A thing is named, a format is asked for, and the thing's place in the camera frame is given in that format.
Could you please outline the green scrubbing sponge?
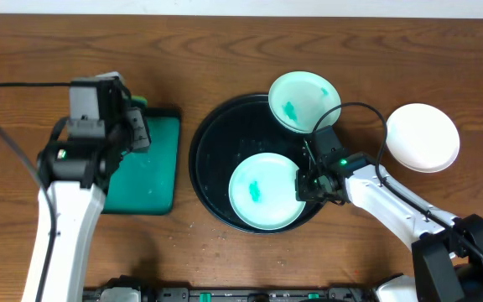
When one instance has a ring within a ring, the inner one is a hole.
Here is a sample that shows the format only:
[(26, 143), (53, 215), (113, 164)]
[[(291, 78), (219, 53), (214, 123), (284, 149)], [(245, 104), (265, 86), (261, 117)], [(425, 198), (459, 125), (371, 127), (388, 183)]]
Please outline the green scrubbing sponge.
[(144, 109), (148, 106), (148, 100), (143, 96), (132, 96), (131, 104), (133, 107)]

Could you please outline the mint green plate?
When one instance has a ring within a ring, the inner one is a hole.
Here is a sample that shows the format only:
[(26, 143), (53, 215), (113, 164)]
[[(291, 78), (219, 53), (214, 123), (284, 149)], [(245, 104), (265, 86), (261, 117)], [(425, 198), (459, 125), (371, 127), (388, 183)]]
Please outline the mint green plate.
[(341, 104), (338, 91), (322, 76), (293, 71), (279, 76), (268, 92), (272, 114), (288, 130), (312, 133), (330, 109)]
[(276, 231), (299, 218), (306, 203), (296, 199), (299, 167), (275, 153), (243, 160), (231, 175), (228, 196), (236, 215), (259, 231)]

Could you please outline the white plate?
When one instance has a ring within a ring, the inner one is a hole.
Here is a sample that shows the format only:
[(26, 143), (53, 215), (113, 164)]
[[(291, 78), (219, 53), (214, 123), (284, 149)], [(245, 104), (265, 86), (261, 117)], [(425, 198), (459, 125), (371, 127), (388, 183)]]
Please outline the white plate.
[(387, 119), (386, 145), (403, 166), (421, 173), (447, 169), (460, 152), (460, 135), (450, 117), (436, 107), (412, 103)]

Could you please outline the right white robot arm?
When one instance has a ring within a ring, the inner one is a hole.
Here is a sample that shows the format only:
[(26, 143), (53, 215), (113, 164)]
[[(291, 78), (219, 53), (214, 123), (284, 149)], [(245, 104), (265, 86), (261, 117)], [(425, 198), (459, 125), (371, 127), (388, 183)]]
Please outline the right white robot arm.
[(300, 201), (352, 204), (391, 231), (413, 256), (412, 277), (377, 285), (376, 301), (483, 301), (483, 218), (460, 218), (428, 203), (364, 153), (349, 154), (332, 127), (304, 138), (307, 169), (296, 173)]

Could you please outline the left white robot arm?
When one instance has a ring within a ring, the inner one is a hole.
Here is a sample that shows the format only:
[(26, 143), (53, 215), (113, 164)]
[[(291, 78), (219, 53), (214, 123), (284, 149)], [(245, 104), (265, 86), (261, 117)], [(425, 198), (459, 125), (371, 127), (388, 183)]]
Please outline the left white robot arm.
[(39, 222), (24, 301), (81, 300), (110, 179), (124, 156), (151, 144), (143, 108), (115, 71), (70, 83), (70, 114), (38, 156)]

